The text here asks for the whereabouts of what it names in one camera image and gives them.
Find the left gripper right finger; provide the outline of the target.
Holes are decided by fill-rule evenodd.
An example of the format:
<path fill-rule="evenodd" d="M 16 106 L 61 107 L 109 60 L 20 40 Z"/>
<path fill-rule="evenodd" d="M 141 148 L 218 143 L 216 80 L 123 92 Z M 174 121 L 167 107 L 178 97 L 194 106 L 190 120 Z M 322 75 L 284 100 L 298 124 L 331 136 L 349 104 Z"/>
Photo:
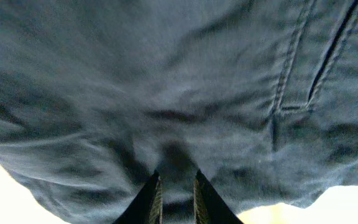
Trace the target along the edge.
<path fill-rule="evenodd" d="M 200 170 L 193 184 L 193 205 L 196 224 L 243 224 Z"/>

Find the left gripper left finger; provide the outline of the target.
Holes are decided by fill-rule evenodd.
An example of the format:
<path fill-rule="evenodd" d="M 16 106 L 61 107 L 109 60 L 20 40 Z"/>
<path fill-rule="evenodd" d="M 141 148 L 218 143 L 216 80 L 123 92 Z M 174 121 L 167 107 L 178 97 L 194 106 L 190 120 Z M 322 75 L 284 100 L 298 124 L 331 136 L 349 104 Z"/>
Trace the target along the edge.
<path fill-rule="evenodd" d="M 160 175 L 155 171 L 113 224 L 161 224 L 162 210 Z"/>

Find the navy blue shorts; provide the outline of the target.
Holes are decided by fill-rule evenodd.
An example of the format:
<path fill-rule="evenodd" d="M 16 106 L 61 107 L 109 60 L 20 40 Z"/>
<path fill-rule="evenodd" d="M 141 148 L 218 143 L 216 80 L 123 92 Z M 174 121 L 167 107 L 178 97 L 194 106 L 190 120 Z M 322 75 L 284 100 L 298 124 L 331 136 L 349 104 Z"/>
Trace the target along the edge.
<path fill-rule="evenodd" d="M 358 1 L 0 0 L 0 165 L 70 223 L 358 185 Z"/>

